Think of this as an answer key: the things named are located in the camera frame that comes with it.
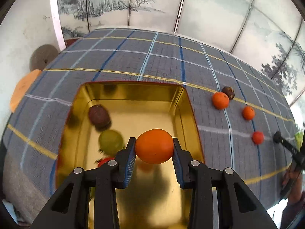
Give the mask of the person's right hand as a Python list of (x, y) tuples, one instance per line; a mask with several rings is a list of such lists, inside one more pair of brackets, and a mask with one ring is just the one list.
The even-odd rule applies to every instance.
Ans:
[(294, 181), (294, 184), (293, 184), (293, 186), (291, 188), (291, 191), (288, 195), (288, 203), (287, 203), (288, 206), (299, 202), (301, 200), (301, 197), (302, 197), (302, 175), (301, 175), (301, 171), (292, 170), (291, 165), (286, 170), (282, 185), (286, 185), (290, 179), (292, 179)]

